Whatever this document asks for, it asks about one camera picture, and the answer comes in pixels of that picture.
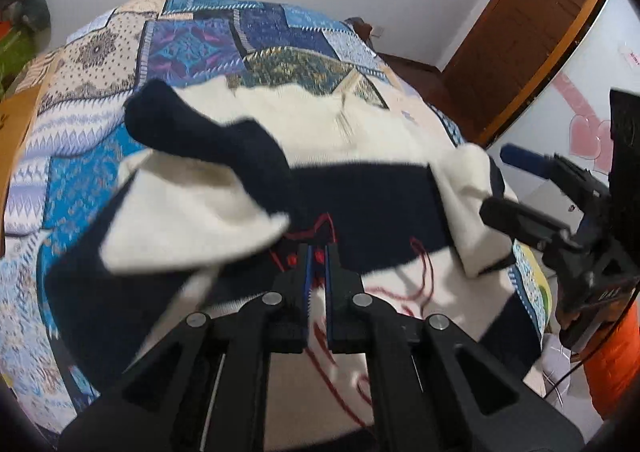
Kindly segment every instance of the pink heart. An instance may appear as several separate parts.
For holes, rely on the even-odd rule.
[[[569,152],[585,159],[596,159],[600,155],[600,140],[597,117],[575,115],[569,125]]]
[[[598,139],[600,140],[600,155],[596,158],[594,170],[609,174],[613,160],[613,141],[611,140],[611,122],[607,119],[598,126]]]

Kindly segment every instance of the wooden floor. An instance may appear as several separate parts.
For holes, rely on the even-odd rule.
[[[382,57],[400,78],[418,91],[424,101],[434,104],[455,121],[465,138],[472,138],[475,132],[470,116],[465,113],[463,107],[453,102],[447,87],[442,83],[442,79],[437,72],[423,69],[409,60],[402,61],[396,57],[389,58],[384,54],[382,54]]]

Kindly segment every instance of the silver bolt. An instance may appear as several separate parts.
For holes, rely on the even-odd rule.
[[[370,306],[373,302],[371,295],[367,295],[366,293],[356,293],[353,296],[353,303],[358,307],[367,307]]]
[[[438,331],[444,331],[449,327],[449,319],[444,315],[432,315],[429,317],[429,325]]]
[[[268,306],[277,306],[282,302],[282,295],[277,291],[270,291],[262,295],[262,301]]]
[[[187,317],[187,324],[190,327],[202,327],[207,322],[207,316],[204,313],[191,313]]]

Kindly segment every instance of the door frame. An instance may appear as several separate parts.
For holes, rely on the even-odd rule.
[[[489,3],[482,11],[478,20],[469,31],[469,34],[465,37],[463,42],[456,53],[452,56],[449,64],[445,67],[442,74],[444,81],[446,82],[447,72],[453,69],[459,62],[460,58],[464,55],[466,48],[470,41],[481,30],[484,22],[489,18],[490,14],[494,11],[500,0],[489,0]],[[569,26],[566,33],[562,36],[554,50],[549,54],[546,61],[535,72],[533,77],[527,82],[520,90],[518,95],[511,100],[511,102],[498,114],[482,132],[470,141],[480,146],[487,146],[500,135],[516,118],[520,115],[526,106],[533,101],[533,99],[542,91],[544,87],[543,83],[550,75],[555,73],[555,69],[559,67],[560,62],[564,61],[568,51],[572,51],[577,46],[577,38],[581,33],[584,33],[585,25],[588,25],[589,18],[592,16],[594,10],[598,10],[597,6],[602,6],[604,0],[585,0],[578,16],[574,22]]]

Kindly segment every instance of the brown door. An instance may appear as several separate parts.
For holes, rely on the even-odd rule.
[[[471,118],[473,141],[497,130],[496,118],[513,108],[586,1],[492,0],[444,70],[454,102]]]

